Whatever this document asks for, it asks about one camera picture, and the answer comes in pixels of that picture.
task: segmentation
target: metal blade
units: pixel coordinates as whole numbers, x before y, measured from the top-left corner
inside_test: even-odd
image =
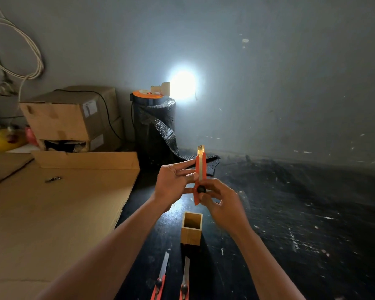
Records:
[[[190,267],[190,259],[185,257],[185,269],[184,269],[184,278],[182,280],[182,285],[189,282],[189,267]]]
[[[162,279],[162,277],[165,275],[169,257],[170,257],[170,254],[168,252],[165,252],[163,264],[161,265],[161,270],[160,270],[160,275],[159,275],[160,279]]]
[[[199,181],[203,180],[203,153],[204,145],[197,147],[197,155],[199,156]]]

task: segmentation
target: small wooden box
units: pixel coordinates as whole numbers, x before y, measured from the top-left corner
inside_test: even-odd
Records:
[[[181,229],[181,243],[200,245],[203,214],[185,212]]]

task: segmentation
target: black table surface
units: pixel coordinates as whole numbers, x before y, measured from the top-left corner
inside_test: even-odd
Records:
[[[118,225],[151,195],[142,170]],[[253,230],[307,299],[375,299],[375,175],[272,160],[221,159],[215,177],[235,189]],[[200,246],[180,243],[185,211],[203,214]],[[232,238],[185,194],[156,223],[116,299],[150,299],[165,252],[162,299],[178,299],[190,258],[190,299],[258,299]]]

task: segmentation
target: bright light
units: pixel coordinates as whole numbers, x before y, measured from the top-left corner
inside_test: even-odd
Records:
[[[180,71],[171,78],[171,98],[183,100],[192,97],[196,91],[196,80],[192,73]]]

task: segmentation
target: forearm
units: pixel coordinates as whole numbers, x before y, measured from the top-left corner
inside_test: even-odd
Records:
[[[260,300],[305,300],[261,238],[250,227],[232,237],[249,267]]]
[[[150,230],[164,212],[150,198],[85,257],[46,288],[38,299],[112,300]]]

